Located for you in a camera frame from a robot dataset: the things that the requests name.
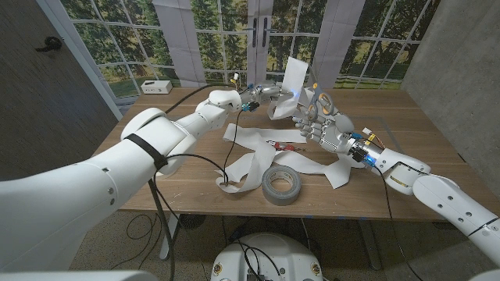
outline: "small white device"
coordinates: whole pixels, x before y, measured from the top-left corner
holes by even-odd
[[[145,94],[168,94],[172,90],[170,80],[146,80],[141,85]]]

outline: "black strap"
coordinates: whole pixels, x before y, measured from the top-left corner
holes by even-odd
[[[148,154],[153,157],[155,160],[155,167],[157,170],[161,169],[163,166],[168,164],[166,157],[159,153],[152,145],[150,145],[146,140],[143,140],[142,137],[139,137],[135,133],[130,134],[128,137],[125,137],[126,140],[130,140],[140,148],[144,149],[144,151],[148,152]]]

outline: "duct tape roll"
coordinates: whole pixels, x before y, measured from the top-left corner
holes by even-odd
[[[286,180],[291,185],[290,190],[276,190],[271,183],[274,180]],[[269,167],[262,176],[262,190],[267,201],[278,206],[286,206],[295,201],[300,192],[302,181],[298,173],[285,165],[275,165]]]

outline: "wooden table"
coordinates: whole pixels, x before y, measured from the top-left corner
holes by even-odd
[[[124,126],[139,112],[156,107],[167,109],[194,89],[174,88],[168,95],[142,95],[128,113],[104,140],[96,153],[120,141]],[[169,117],[179,119],[192,113],[213,88],[199,92],[173,110]],[[500,203],[483,184],[479,176],[459,157],[455,149],[425,116],[404,91],[329,91],[335,105],[352,118],[357,132],[371,129],[384,144],[426,162],[432,173],[446,176],[484,207],[500,214]],[[274,129],[291,129],[290,119],[271,121],[266,115],[267,105],[257,112],[243,112],[239,125]],[[230,114],[227,123],[236,121],[237,113]],[[223,164],[231,142],[222,140],[226,127],[207,133],[195,153]],[[297,144],[300,152],[321,164],[331,164],[337,156],[324,151],[318,144]],[[235,145],[228,165],[250,150]],[[227,194],[216,184],[219,174],[201,159],[188,158],[184,165],[168,179],[158,180],[158,188],[174,211],[209,215],[260,215],[287,217],[314,217],[339,219],[388,219],[384,185],[380,176],[367,169],[353,169],[348,184],[334,190],[325,176],[303,175],[302,190],[292,205],[278,207],[269,203],[260,188],[243,194]],[[393,216],[405,221],[440,221],[442,217],[414,197],[389,190]],[[128,211],[155,211],[149,187],[144,186],[122,208]]]

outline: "wall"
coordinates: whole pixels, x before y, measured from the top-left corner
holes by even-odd
[[[0,1],[0,181],[89,158],[118,122],[35,1]]]
[[[402,89],[500,197],[500,1],[441,1]]]

